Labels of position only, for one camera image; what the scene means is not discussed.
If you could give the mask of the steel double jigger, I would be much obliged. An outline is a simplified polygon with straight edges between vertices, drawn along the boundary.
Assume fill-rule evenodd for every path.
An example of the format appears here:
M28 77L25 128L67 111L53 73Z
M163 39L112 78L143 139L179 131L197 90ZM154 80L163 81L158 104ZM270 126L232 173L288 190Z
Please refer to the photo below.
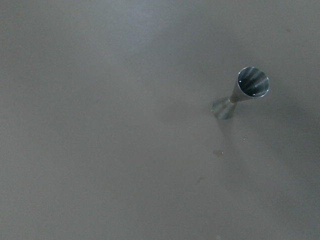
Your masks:
M270 80L262 70L245 67L238 73L231 95L212 103L212 112L217 119L228 120L239 102L262 98L269 90Z

